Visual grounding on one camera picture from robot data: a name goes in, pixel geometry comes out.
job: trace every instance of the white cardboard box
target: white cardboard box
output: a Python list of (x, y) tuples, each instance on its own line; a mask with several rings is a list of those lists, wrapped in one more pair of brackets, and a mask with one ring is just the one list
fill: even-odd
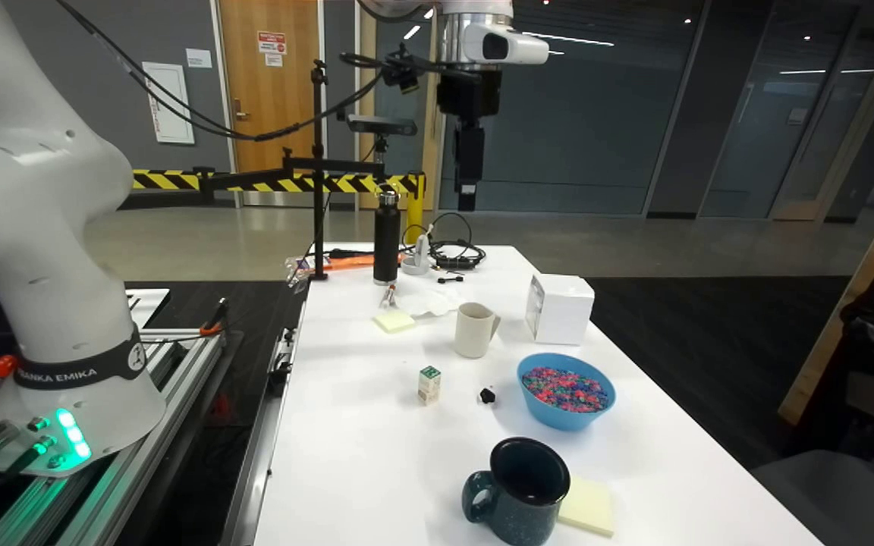
[(582, 277), (531, 277), (525, 321), (537, 343), (579, 345), (593, 314), (596, 293)]

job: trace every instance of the yellow bollard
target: yellow bollard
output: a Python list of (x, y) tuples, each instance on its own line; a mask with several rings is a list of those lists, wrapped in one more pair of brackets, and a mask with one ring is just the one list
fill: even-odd
[(411, 225), (423, 225), (423, 187), (426, 183), (426, 176), (422, 174), (410, 175), (417, 178), (417, 192), (407, 194), (407, 236), (404, 244), (413, 245), (417, 238), (423, 235), (424, 229), (419, 227), (410, 227)]

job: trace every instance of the colorful beads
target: colorful beads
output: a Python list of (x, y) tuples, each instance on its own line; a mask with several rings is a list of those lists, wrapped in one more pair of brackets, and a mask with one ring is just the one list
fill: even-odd
[(594, 413), (609, 405), (598, 381), (570, 371), (537, 367), (521, 376), (521, 383), (538, 400), (565, 411)]

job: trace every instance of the yellow and black tape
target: yellow and black tape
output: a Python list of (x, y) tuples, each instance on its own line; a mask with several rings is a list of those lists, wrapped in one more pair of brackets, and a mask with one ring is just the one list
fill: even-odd
[[(391, 176), (386, 184), (398, 193), (417, 194), (417, 189), (424, 184), (423, 174), (407, 174)], [(135, 190), (198, 190), (197, 175), (192, 171), (171, 171), (155, 169), (134, 170)], [(343, 175), (327, 177), (322, 183), (323, 191), (331, 193), (377, 193), (378, 184), (371, 175)], [(311, 176), (295, 175), (291, 179), (271, 180), (259, 184), (241, 184), (229, 187), (229, 191), (288, 191), (289, 193), (312, 193), (313, 179)]]

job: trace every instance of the dark blue mug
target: dark blue mug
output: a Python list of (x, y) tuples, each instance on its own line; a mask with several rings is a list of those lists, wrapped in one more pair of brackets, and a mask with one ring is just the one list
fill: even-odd
[[(492, 469), (464, 482), (461, 508), (467, 521), (486, 522), (508, 544), (539, 546), (552, 535), (570, 483), (568, 467), (549, 446), (508, 438), (492, 450)], [(486, 497), (475, 502), (482, 491)]]

